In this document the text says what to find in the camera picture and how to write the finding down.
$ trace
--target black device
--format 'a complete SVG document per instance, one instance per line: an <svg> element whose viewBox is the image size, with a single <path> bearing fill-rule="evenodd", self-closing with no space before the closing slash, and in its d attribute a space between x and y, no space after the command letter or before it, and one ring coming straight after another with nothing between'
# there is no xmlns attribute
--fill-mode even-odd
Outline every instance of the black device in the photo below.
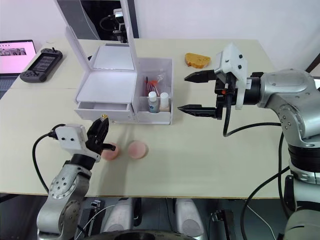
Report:
<svg viewBox="0 0 320 240"><path fill-rule="evenodd" d="M20 74L20 78L27 83L43 83L62 57L62 52L54 47L44 48L28 70Z"/></svg>
<svg viewBox="0 0 320 240"><path fill-rule="evenodd" d="M260 87L263 72L253 72L250 76L251 89L245 90L244 105L256 105L260 99ZM226 88L214 70L203 70L189 74L184 78L187 82L192 83L208 83L209 81L215 80L214 93L216 94L216 107L203 107L200 104L188 104L179 106L178 109L186 114L193 115L195 117L211 117L214 119L221 120L223 115L223 108L228 105L236 105L238 89L236 89L236 77L228 72L226 74Z"/></svg>

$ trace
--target laptop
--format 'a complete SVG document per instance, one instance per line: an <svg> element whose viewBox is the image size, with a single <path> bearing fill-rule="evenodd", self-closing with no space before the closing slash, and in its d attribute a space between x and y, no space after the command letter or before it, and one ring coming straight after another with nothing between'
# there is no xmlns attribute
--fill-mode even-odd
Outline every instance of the laptop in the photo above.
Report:
<svg viewBox="0 0 320 240"><path fill-rule="evenodd" d="M0 41L0 99L35 55L32 40Z"/></svg>

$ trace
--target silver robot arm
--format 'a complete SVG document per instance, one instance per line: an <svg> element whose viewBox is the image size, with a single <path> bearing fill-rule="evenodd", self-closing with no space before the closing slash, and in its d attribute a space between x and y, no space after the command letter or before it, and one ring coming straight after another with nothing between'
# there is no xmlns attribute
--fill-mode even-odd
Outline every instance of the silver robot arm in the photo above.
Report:
<svg viewBox="0 0 320 240"><path fill-rule="evenodd" d="M290 154L291 175L286 177L284 200L295 211L288 220L285 240L320 236L320 91L314 78L295 69L255 72L247 78L247 61L233 45L217 54L214 70L194 72L184 80L206 83L216 80L216 107L189 104L179 110L197 117L222 119L228 136L231 105L272 109L279 117Z"/></svg>
<svg viewBox="0 0 320 240"><path fill-rule="evenodd" d="M57 127L54 138L72 154L49 186L48 198L37 217L39 240L70 240L77 230L81 203L89 189L90 170L99 162L103 149L115 146L103 143L109 130L108 116L93 122L86 133L82 125Z"/></svg>
<svg viewBox="0 0 320 240"><path fill-rule="evenodd" d="M279 117L290 154L292 175L285 181L284 200L295 211L285 228L285 240L320 236L320 91L314 78L301 70L261 76L257 106Z"/></svg>

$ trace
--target lid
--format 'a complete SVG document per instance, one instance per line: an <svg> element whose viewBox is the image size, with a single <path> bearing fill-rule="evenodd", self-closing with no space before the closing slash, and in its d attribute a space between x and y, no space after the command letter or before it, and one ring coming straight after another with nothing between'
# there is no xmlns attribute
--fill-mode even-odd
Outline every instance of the lid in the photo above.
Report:
<svg viewBox="0 0 320 240"><path fill-rule="evenodd" d="M151 92L149 92L149 100L150 100L150 102L155 102L155 101L157 101L157 94L156 94L156 92L155 91L151 91Z"/></svg>
<svg viewBox="0 0 320 240"><path fill-rule="evenodd" d="M160 94L160 107L167 108L169 107L169 94L163 92Z"/></svg>
<svg viewBox="0 0 320 240"><path fill-rule="evenodd" d="M127 0L55 1L67 25L65 35L86 71L137 72L137 54ZM92 52L85 54L81 46L85 41L79 42L79 39L97 40L90 46Z"/></svg>

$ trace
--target laptop keyboard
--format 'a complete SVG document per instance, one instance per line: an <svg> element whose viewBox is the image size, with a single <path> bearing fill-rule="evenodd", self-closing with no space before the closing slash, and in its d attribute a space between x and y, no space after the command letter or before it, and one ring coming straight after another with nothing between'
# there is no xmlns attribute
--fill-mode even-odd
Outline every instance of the laptop keyboard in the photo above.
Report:
<svg viewBox="0 0 320 240"><path fill-rule="evenodd" d="M16 76L13 77L2 77L0 76L0 99L5 95L6 91L9 90L11 85L14 83L16 80Z"/></svg>

